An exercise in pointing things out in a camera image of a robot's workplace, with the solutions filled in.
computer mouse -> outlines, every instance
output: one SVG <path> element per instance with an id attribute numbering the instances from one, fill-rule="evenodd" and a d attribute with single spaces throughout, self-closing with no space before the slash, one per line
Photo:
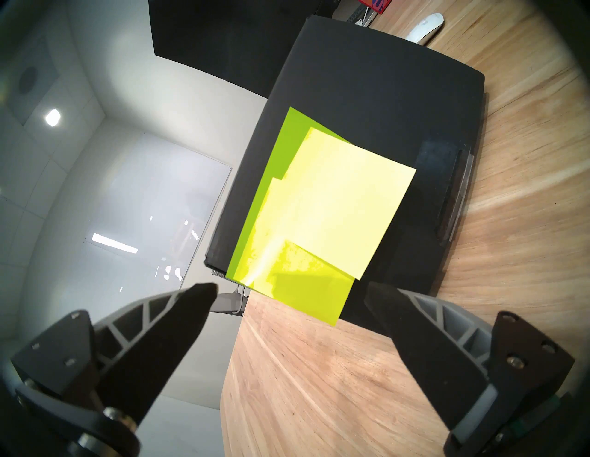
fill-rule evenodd
<path id="1" fill-rule="evenodd" d="M 405 38 L 408 41 L 425 45 L 430 38 L 442 27 L 444 18 L 440 13 L 434 13 L 422 19 L 419 24 Z"/>

bolt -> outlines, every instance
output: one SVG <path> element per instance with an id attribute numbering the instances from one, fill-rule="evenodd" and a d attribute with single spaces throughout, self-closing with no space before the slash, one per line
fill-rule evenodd
<path id="1" fill-rule="evenodd" d="M 109 419 L 119 421 L 133 433 L 135 433 L 135 430 L 137 430 L 137 424 L 135 421 L 119 409 L 107 406 L 104 408 L 103 414 Z"/>
<path id="2" fill-rule="evenodd" d="M 541 349 L 549 354 L 555 354 L 555 346 L 549 343 L 543 343 Z"/>
<path id="3" fill-rule="evenodd" d="M 31 389 L 39 390 L 39 387 L 37 387 L 35 381 L 33 381 L 33 379 L 31 378 L 25 380 L 25 385 L 26 387 L 30 387 Z"/>
<path id="4" fill-rule="evenodd" d="M 506 361 L 508 362 L 508 365 L 517 370 L 522 370 L 525 367 L 525 363 L 520 357 L 509 356 Z"/>

wood grain surface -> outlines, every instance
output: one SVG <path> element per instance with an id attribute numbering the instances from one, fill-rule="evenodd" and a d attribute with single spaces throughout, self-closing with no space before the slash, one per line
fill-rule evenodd
<path id="1" fill-rule="evenodd" d="M 394 0 L 372 28 L 404 37 L 440 12 L 428 45 L 486 77 L 487 116 L 438 296 L 493 323 L 512 310 L 586 362 L 590 329 L 590 97 L 526 1 Z M 387 338 L 329 327 L 252 294 L 221 398 L 227 456 L 442 455 L 447 430 Z"/>

stacked paper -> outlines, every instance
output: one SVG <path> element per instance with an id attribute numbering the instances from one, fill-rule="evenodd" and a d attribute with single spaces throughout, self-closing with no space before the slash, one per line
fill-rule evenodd
<path id="1" fill-rule="evenodd" d="M 227 277 L 336 324 L 414 173 L 290 109 Z"/>

pale yellow paper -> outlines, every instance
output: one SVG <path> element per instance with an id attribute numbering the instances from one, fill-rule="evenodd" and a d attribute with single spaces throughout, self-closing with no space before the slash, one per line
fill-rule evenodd
<path id="1" fill-rule="evenodd" d="M 284 236 L 360 279 L 415 172 L 311 128 L 282 180 Z"/>

